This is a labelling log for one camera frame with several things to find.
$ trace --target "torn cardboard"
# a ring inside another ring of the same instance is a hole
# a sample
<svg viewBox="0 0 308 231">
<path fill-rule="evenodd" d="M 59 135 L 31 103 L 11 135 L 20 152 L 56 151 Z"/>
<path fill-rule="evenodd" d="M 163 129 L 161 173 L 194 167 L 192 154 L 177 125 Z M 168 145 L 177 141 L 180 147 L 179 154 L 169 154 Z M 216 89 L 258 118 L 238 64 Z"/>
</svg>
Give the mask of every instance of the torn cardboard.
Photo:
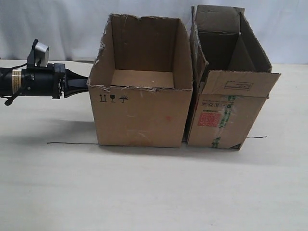
<svg viewBox="0 0 308 231">
<path fill-rule="evenodd" d="M 271 73 L 244 8 L 192 7 L 190 42 L 188 145 L 239 150 L 280 74 Z"/>
<path fill-rule="evenodd" d="M 180 147 L 192 71 L 180 19 L 110 15 L 88 80 L 98 144 Z"/>
</svg>

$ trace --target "cable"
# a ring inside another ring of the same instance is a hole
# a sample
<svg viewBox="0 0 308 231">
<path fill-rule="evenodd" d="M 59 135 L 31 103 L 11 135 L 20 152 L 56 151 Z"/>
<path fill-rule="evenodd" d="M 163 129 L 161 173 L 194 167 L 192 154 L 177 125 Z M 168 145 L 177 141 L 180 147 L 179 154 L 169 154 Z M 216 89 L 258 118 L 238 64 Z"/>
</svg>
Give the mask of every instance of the cable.
<svg viewBox="0 0 308 231">
<path fill-rule="evenodd" d="M 10 73 L 11 71 L 13 71 L 14 69 L 17 69 L 17 68 L 21 68 L 21 67 L 24 67 L 24 66 L 26 66 L 27 65 L 27 63 L 25 63 L 25 64 L 22 64 L 22 65 L 19 65 L 19 66 L 13 66 L 12 68 L 10 68 L 7 72 L 5 72 L 0 78 L 0 81 L 2 81 L 3 79 L 4 79 L 4 77 L 6 77 L 6 75 L 8 74 L 8 73 Z"/>
</svg>

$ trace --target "cardboard box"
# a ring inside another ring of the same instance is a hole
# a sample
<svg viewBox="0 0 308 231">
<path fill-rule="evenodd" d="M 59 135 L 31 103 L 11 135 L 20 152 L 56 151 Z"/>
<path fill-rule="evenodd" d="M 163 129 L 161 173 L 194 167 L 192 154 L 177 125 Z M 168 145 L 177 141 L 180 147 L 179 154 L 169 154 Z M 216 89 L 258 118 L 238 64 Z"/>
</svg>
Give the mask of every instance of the cardboard box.
<svg viewBox="0 0 308 231">
<path fill-rule="evenodd" d="M 98 143 L 180 147 L 192 71 L 180 19 L 110 15 L 88 80 Z"/>
<path fill-rule="evenodd" d="M 244 8 L 192 7 L 194 92 L 189 146 L 239 150 L 280 77 L 244 16 Z"/>
</svg>

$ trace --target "white backdrop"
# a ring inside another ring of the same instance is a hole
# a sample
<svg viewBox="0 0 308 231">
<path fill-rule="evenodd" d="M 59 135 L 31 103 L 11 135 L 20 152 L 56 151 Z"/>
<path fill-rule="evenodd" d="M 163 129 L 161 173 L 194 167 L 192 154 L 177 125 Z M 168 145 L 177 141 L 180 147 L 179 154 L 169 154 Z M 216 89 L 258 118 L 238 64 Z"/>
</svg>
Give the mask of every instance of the white backdrop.
<svg viewBox="0 0 308 231">
<path fill-rule="evenodd" d="M 308 64 L 308 0 L 0 0 L 0 57 L 25 59 L 36 38 L 51 60 L 92 61 L 109 13 L 179 17 L 189 29 L 197 4 L 246 8 L 272 63 Z"/>
</svg>

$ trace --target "red mark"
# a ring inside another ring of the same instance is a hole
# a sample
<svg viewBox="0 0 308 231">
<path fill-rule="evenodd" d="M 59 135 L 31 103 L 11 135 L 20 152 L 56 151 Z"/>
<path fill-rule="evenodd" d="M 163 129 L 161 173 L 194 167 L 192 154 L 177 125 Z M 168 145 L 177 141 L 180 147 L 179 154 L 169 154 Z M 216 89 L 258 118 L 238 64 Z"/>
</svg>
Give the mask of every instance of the red mark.
<svg viewBox="0 0 308 231">
<path fill-rule="evenodd" d="M 221 114 L 202 112 L 199 116 L 198 126 L 217 127 Z"/>
<path fill-rule="evenodd" d="M 167 120 L 168 122 L 171 122 L 172 117 L 171 117 L 171 116 L 166 116 L 166 120 Z"/>
</svg>

